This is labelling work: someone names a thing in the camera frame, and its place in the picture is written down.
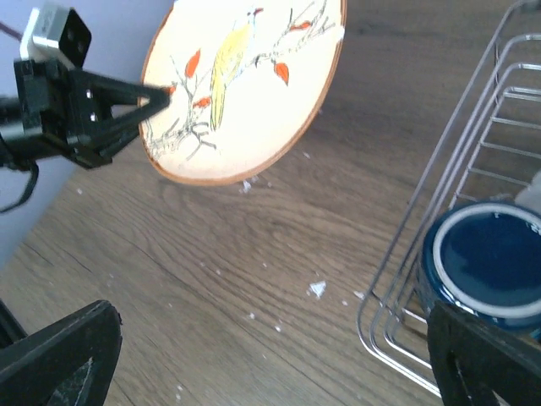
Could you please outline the dark blue mug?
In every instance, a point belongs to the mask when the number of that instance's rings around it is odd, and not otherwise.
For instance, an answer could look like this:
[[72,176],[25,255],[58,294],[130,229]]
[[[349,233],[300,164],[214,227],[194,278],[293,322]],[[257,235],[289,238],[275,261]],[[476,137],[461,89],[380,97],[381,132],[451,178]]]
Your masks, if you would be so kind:
[[540,339],[540,215],[480,201],[438,216],[414,262],[423,312],[436,301]]

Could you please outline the metal wire dish rack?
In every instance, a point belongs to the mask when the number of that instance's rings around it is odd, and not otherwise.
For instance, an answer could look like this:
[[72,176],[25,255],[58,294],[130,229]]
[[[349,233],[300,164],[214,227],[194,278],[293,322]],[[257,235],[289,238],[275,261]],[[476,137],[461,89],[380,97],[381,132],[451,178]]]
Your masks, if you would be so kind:
[[503,15],[357,313],[446,405],[540,402],[540,4]]

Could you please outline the bird painted round plate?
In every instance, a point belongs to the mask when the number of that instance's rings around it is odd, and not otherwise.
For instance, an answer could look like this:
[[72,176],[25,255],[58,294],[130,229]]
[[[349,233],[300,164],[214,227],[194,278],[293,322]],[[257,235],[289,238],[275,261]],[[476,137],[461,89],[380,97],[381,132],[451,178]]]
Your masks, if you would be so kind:
[[279,160],[320,111],[346,21],[344,1],[176,1],[142,71],[170,98],[140,127],[154,169],[224,185]]

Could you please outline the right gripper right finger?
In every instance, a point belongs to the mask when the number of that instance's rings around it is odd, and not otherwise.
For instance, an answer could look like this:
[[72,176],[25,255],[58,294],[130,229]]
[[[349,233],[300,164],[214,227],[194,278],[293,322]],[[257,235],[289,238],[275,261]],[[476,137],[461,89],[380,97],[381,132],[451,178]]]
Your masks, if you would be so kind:
[[438,301],[428,349],[445,405],[540,404],[540,347]]

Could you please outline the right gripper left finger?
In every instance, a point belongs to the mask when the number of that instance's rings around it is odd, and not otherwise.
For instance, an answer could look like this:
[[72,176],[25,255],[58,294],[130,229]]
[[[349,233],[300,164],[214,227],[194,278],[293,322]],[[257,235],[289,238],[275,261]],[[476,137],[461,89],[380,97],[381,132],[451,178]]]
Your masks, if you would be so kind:
[[103,405],[121,324],[116,308],[97,300],[29,335],[1,304],[1,404]]

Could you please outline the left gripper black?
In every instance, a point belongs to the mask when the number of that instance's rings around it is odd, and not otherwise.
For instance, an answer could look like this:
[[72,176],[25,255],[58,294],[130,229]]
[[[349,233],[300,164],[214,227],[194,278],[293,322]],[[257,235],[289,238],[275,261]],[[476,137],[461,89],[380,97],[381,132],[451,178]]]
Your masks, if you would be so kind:
[[170,104],[161,87],[125,82],[57,60],[14,61],[18,95],[1,99],[1,166],[29,169],[63,156],[108,165],[139,136],[139,125]]

